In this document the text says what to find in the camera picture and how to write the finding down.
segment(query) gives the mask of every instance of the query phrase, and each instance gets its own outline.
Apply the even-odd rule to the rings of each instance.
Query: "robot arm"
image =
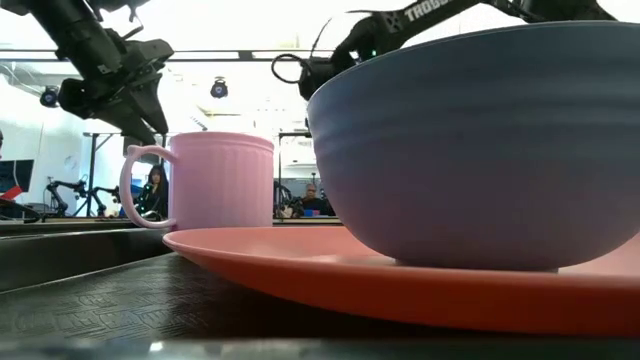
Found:
[[[102,201],[100,200],[100,197],[98,196],[98,192],[100,191],[104,191],[108,194],[110,194],[111,196],[113,196],[113,202],[114,203],[120,203],[120,188],[118,186],[116,186],[114,189],[107,189],[107,188],[103,188],[103,187],[94,187],[93,189],[91,189],[90,191],[90,195],[93,198],[93,200],[96,202],[96,204],[98,204],[98,216],[104,216],[105,215],[105,210],[107,210],[107,207],[102,203]]]
[[[148,0],[0,0],[0,8],[31,13],[83,80],[66,79],[60,106],[82,119],[96,118],[118,127],[123,135],[155,144],[153,128],[168,132],[157,90],[165,61],[173,50],[163,40],[127,40],[100,25],[100,10],[135,9]]]
[[[419,0],[400,10],[370,12],[371,15],[356,23],[329,59],[296,59],[303,68],[296,82],[282,79],[273,66],[272,71],[280,80],[298,84],[300,95],[309,100],[320,86],[348,68],[397,50],[426,29],[480,3],[492,5],[528,23],[615,20],[596,0]],[[352,53],[357,54],[356,59],[351,56]]]
[[[53,197],[53,199],[57,203],[56,215],[65,216],[66,215],[66,211],[69,208],[69,204],[64,202],[64,200],[62,200],[62,197],[58,193],[58,186],[66,187],[68,189],[73,190],[74,193],[78,194],[76,196],[76,199],[77,199],[77,198],[86,198],[87,197],[87,191],[84,188],[85,184],[86,183],[84,181],[82,181],[82,180],[80,180],[80,181],[78,181],[76,183],[69,183],[69,182],[65,182],[65,181],[57,181],[56,180],[56,181],[52,181],[51,183],[49,183],[46,186],[45,189],[49,193],[51,193],[51,196]]]

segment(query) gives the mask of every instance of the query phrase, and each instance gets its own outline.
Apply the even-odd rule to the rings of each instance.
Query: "blue bowl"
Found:
[[[415,265],[547,270],[640,229],[640,26],[526,25],[395,51],[308,113],[327,195]]]

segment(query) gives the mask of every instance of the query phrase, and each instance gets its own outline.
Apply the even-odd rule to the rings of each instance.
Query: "man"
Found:
[[[307,184],[307,192],[302,199],[302,207],[305,210],[317,210],[320,211],[320,215],[326,215],[326,202],[316,197],[316,186],[314,184]]]

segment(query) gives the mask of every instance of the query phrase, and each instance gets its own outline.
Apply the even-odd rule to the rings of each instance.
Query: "pink mug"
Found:
[[[224,132],[184,133],[171,150],[129,146],[120,173],[122,207],[136,225],[172,230],[263,227],[273,224],[273,144],[259,137]],[[133,205],[131,167],[142,155],[171,163],[169,219],[143,219]]]

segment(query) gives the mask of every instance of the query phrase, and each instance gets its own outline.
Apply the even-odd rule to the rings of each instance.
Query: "orange plate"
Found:
[[[432,326],[640,335],[640,238],[559,274],[395,265],[343,227],[177,231],[165,243],[250,288],[325,309]]]

